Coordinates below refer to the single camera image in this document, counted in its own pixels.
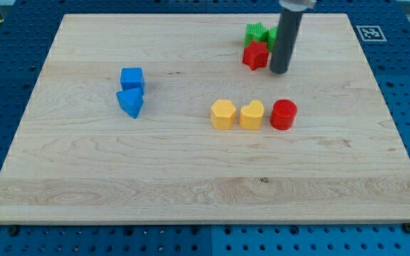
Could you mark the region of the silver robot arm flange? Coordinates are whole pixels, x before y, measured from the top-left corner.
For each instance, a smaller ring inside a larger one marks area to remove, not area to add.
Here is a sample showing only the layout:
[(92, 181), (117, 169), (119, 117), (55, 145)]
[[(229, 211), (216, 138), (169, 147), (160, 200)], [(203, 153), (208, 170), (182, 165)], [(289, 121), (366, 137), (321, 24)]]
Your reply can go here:
[(290, 11), (304, 11), (313, 9), (317, 0), (279, 0), (279, 4)]

